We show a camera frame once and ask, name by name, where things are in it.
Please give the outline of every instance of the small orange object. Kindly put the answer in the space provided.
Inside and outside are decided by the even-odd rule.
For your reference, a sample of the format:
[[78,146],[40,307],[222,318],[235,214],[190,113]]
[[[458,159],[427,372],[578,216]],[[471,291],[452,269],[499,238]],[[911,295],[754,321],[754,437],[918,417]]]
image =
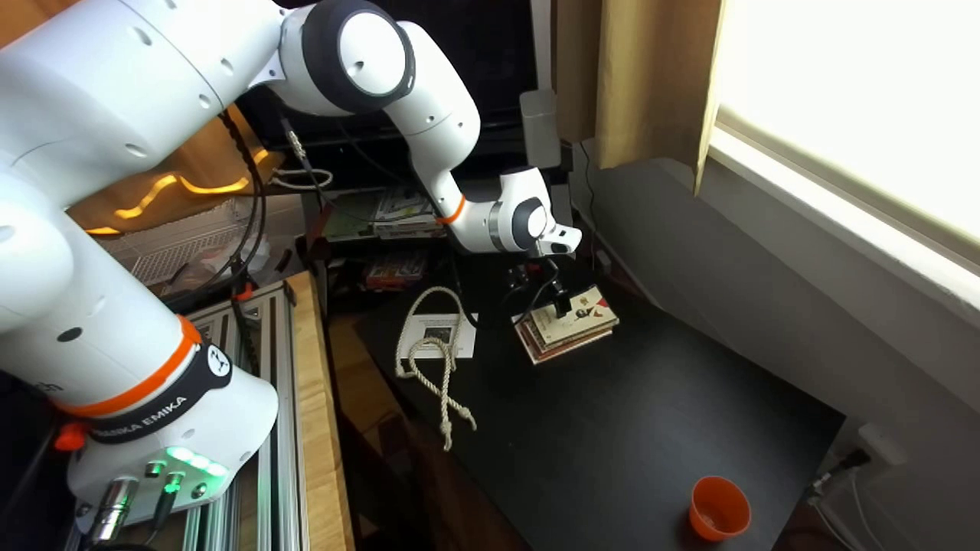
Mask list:
[[725,542],[754,524],[754,509],[732,480],[702,477],[692,488],[690,521],[698,538]]
[[78,452],[88,443],[85,422],[64,422],[56,437],[57,452]]

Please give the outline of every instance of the black tabletop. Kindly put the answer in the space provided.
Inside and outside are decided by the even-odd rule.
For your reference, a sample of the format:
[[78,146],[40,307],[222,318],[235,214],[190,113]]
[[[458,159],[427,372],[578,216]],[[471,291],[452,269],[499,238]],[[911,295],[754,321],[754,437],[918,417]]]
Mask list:
[[482,431],[452,455],[537,551],[709,548],[686,524],[705,474],[754,509],[722,548],[771,548],[843,417],[653,307],[613,308],[609,338],[542,366],[506,321],[484,328],[455,384]]

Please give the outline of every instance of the wall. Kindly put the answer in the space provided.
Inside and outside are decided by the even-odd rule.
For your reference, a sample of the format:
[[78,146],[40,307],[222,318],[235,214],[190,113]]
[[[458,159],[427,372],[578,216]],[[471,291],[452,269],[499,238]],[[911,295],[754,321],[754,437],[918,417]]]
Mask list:
[[[901,467],[861,477],[880,548],[980,545],[980,412],[961,397],[980,390],[976,328],[735,175],[709,175],[702,195],[671,162],[582,175],[578,207],[668,312],[901,446]],[[971,393],[934,377],[950,363],[976,366],[957,372]],[[864,531],[844,487],[829,509]]]

